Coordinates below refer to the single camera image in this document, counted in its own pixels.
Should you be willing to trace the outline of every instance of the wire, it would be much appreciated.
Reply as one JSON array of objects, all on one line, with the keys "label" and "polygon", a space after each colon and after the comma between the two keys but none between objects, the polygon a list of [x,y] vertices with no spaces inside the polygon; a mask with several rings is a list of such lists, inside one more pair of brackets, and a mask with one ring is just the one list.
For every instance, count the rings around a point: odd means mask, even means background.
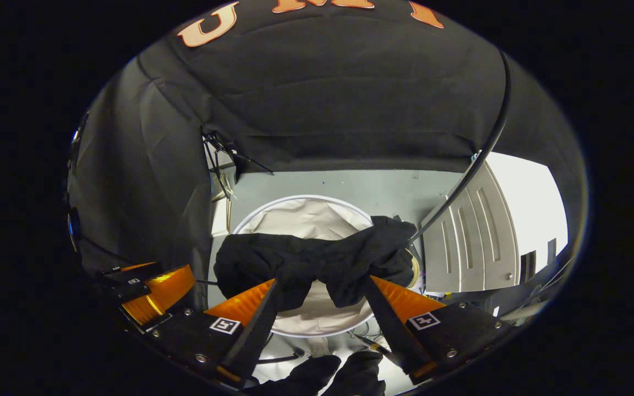
[{"label": "wire", "polygon": [[271,175],[274,173],[271,169],[268,169],[266,166],[261,165],[261,163],[258,163],[256,160],[254,160],[253,158],[249,156],[241,155],[241,153],[238,153],[236,150],[233,150],[233,151],[227,150],[226,146],[224,146],[224,144],[220,142],[219,139],[217,138],[216,133],[208,134],[206,139],[204,140],[204,143],[209,143],[214,147],[215,155],[216,155],[216,151],[224,151],[224,153],[227,153],[228,155],[237,156],[241,158],[242,160],[255,163],[257,166],[259,166],[259,168],[263,169],[264,171],[268,173],[271,173]]},{"label": "wire", "polygon": [[269,335],[269,338],[266,340],[266,343],[264,344],[264,348],[269,346],[269,342],[272,340],[272,335],[273,335],[273,333],[271,333],[271,335]]},{"label": "wire", "polygon": [[548,288],[551,288],[551,286],[553,286],[553,285],[554,285],[554,283],[557,283],[558,281],[560,281],[561,279],[563,279],[563,278],[564,278],[564,275],[559,276],[559,278],[557,278],[557,279],[555,280],[556,276],[558,276],[558,275],[561,273],[561,271],[564,271],[564,268],[566,268],[566,266],[568,266],[568,265],[569,265],[569,263],[571,263],[571,261],[573,261],[573,259],[574,259],[574,258],[576,258],[576,256],[571,256],[571,258],[570,258],[568,261],[566,261],[566,263],[565,263],[563,266],[561,266],[561,268],[559,268],[559,271],[556,271],[556,274],[554,274],[554,276],[552,276],[551,278],[549,278],[549,281],[548,281],[548,282],[547,282],[544,286],[542,286],[542,287],[541,287],[538,291],[535,291],[535,293],[531,294],[528,298],[526,298],[526,299],[522,302],[522,304],[518,307],[518,309],[516,309],[516,310],[515,310],[515,311],[513,311],[513,312],[509,312],[509,313],[507,313],[506,315],[515,314],[517,311],[520,311],[520,310],[521,310],[522,308],[524,308],[527,304],[530,304],[530,302],[531,302],[531,301],[533,301],[533,299],[534,299],[534,298],[536,298],[536,296],[538,296],[540,293],[542,293],[543,291],[545,291],[545,290],[546,290],[546,289],[548,289]]},{"label": "wire", "polygon": [[218,150],[216,148],[216,146],[214,147],[214,156],[217,158],[217,162],[214,163],[214,159],[212,158],[212,154],[209,153],[209,138],[203,138],[202,143],[204,143],[204,146],[207,150],[208,158],[209,158],[209,162],[212,163],[212,173],[214,173],[217,176],[217,181],[219,182],[219,186],[222,188],[222,191],[224,191],[224,196],[226,196],[227,200],[230,200],[231,198],[229,198],[229,194],[227,193],[226,188],[224,188],[224,183],[222,183],[222,176],[221,176],[221,172],[219,171],[219,167],[218,167],[218,163],[219,163],[219,157],[218,157]]},{"label": "wire", "polygon": [[217,286],[216,282],[212,282],[211,280],[200,280],[200,279],[195,279],[195,281],[197,283],[204,283],[205,285],[213,285],[213,286]]},{"label": "wire", "polygon": [[256,362],[256,364],[269,364],[269,363],[281,363],[281,361],[290,361],[302,358],[305,355],[305,351],[300,348],[295,348],[292,356],[277,357],[274,359],[261,359]]},{"label": "wire", "polygon": [[505,129],[507,116],[508,116],[508,105],[510,103],[510,87],[511,87],[510,65],[508,65],[508,56],[501,50],[499,50],[499,53],[500,53],[501,60],[503,60],[503,67],[505,69],[505,90],[503,91],[503,102],[500,105],[498,118],[496,119],[495,124],[493,125],[493,130],[491,131],[490,137],[488,137],[488,140],[486,141],[485,145],[483,145],[483,149],[480,151],[479,155],[476,157],[476,160],[473,161],[473,164],[468,169],[468,172],[466,172],[463,175],[461,182],[459,182],[458,185],[456,185],[455,189],[453,190],[449,198],[447,198],[447,201],[445,201],[445,203],[442,206],[440,206],[440,208],[437,210],[437,213],[435,213],[435,215],[433,215],[432,218],[430,218],[430,220],[420,228],[420,231],[417,231],[417,233],[415,233],[415,235],[413,235],[408,240],[408,243],[413,243],[418,238],[420,238],[420,236],[422,236],[423,233],[425,233],[425,231],[428,228],[430,228],[430,226],[432,226],[435,223],[435,221],[438,220],[438,218],[440,218],[442,213],[444,213],[445,210],[447,210],[451,206],[451,203],[456,198],[458,198],[460,193],[468,184],[469,180],[471,180],[474,174],[476,174],[476,171],[478,171],[478,169],[480,169],[481,166],[483,166],[483,162],[486,160],[488,153],[490,153],[491,150],[493,150],[493,146],[495,146],[496,142],[498,142],[498,138],[500,138],[500,135],[503,132],[503,129]]},{"label": "wire", "polygon": [[130,264],[132,266],[138,264],[137,262],[132,261],[130,258],[121,256],[120,254],[112,253],[111,251],[104,249],[102,246],[99,246],[98,244],[94,243],[93,241],[91,241],[90,239],[88,239],[86,236],[82,234],[80,234],[80,240],[87,241],[93,248],[97,249],[98,251],[101,251],[104,254],[108,254],[109,256],[112,256],[118,260],[124,261],[126,264]]},{"label": "wire", "polygon": [[[368,324],[368,322],[365,322],[364,324],[365,324],[365,331],[364,331],[363,333],[361,333],[361,334],[359,334],[359,335],[358,335],[358,336],[360,336],[360,337],[365,337],[365,336],[368,334],[368,332],[370,331],[370,325]],[[354,333],[354,330],[353,330],[353,329],[352,329],[352,330],[349,330],[349,332],[348,332],[348,333],[349,333],[349,338],[352,338],[352,339],[356,338],[356,337],[354,337],[354,336],[356,336],[357,334],[356,334],[356,333]]]}]

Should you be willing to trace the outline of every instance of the white floor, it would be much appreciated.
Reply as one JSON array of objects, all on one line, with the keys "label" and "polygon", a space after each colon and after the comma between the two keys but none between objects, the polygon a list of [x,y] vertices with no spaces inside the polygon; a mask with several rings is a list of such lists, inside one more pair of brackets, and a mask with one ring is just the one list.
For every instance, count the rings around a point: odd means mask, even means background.
[{"label": "white floor", "polygon": [[[232,230],[249,213],[261,205],[290,195],[325,195],[347,201],[372,216],[398,215],[403,221],[415,224],[420,222],[433,209],[437,200],[458,183],[461,173],[438,172],[433,170],[333,170],[314,172],[284,172],[270,175],[267,173],[249,173],[242,175],[233,186],[231,226]],[[215,238],[209,268],[209,280],[214,276],[214,259],[221,246],[223,236]],[[416,248],[420,255],[423,249],[421,241]],[[413,290],[422,286],[420,276]],[[209,306],[226,301],[217,287],[208,288]],[[374,318],[368,321],[368,335],[377,335],[379,328]],[[367,328],[359,326],[354,331],[363,333]],[[362,344],[348,333],[328,338],[330,350],[342,359],[363,348]],[[309,351],[304,338],[289,338],[274,335],[264,349],[261,359],[290,356],[294,347]],[[254,376],[261,382],[285,378],[289,372],[306,357],[276,364],[262,364],[256,367]],[[400,394],[413,388],[405,374],[383,359],[380,363],[378,378],[386,381],[385,395]]]}]

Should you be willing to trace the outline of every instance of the black cloth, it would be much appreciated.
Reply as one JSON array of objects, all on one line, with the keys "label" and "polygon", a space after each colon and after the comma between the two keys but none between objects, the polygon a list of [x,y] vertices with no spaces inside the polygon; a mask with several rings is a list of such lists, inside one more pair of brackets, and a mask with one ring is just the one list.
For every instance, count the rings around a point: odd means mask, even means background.
[{"label": "black cloth", "polygon": [[286,311],[302,306],[316,280],[327,285],[339,308],[363,298],[364,276],[408,286],[413,278],[412,255],[405,246],[415,226],[385,216],[372,220],[372,227],[336,241],[261,233],[229,235],[214,265],[219,290],[231,298],[279,278],[284,292],[280,310]]},{"label": "black cloth", "polygon": [[[382,359],[382,354],[373,351],[352,354],[323,396],[383,396],[385,381],[378,381],[378,364]],[[242,392],[250,396],[316,396],[329,383],[341,362],[334,355],[307,359],[292,369],[287,378],[266,381]]]},{"label": "black cloth", "polygon": [[310,358],[292,369],[287,378],[266,381],[254,388],[244,389],[242,392],[250,396],[316,396],[322,388],[327,386],[341,363],[342,359],[334,355]]},{"label": "black cloth", "polygon": [[216,8],[207,10],[139,60],[169,101],[274,171],[466,170],[503,99],[495,46],[445,15],[445,29],[415,20],[401,0],[368,10],[273,7],[243,0],[231,29],[187,47],[178,33],[188,25],[218,25]]},{"label": "black cloth", "polygon": [[383,355],[373,351],[352,354],[322,396],[383,396],[385,381],[378,381],[381,360]]}]

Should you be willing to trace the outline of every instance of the black fabric canopy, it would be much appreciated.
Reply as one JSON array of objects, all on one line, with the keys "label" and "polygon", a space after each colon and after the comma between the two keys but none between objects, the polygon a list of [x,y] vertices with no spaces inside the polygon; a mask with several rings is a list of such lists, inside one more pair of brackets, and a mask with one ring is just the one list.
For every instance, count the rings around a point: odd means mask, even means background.
[{"label": "black fabric canopy", "polygon": [[[483,147],[505,90],[493,45],[443,15],[444,29],[415,20],[401,0],[373,9],[307,3],[279,14],[274,6],[241,0],[231,29],[191,48],[181,30],[199,18],[204,32],[219,25],[214,10],[192,18],[104,87],[68,176],[87,238],[138,262],[191,263],[206,277],[210,181],[201,131],[274,171],[462,172]],[[583,169],[583,157],[558,108],[514,63],[513,72],[509,121],[494,150],[549,166],[571,241],[586,186],[574,167]],[[260,170],[239,159],[237,167]],[[88,271],[117,265],[89,244],[81,253]],[[203,286],[192,294],[206,307]]]},{"label": "black fabric canopy", "polygon": [[335,241],[261,233],[229,235],[214,265],[219,290],[229,299],[280,278],[280,311],[287,311],[302,306],[312,281],[325,283],[339,308],[363,299],[363,278],[369,275],[407,287],[413,270],[406,247],[415,225],[386,216],[371,220],[372,227]]}]

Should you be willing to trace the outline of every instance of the white cabinet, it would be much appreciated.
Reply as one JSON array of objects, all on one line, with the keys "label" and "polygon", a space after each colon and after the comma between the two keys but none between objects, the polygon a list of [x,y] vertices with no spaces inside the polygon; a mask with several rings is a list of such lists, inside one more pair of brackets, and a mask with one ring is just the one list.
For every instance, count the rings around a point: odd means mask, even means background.
[{"label": "white cabinet", "polygon": [[567,238],[564,206],[549,169],[490,153],[423,235],[425,288],[442,293],[518,285],[544,268]]}]

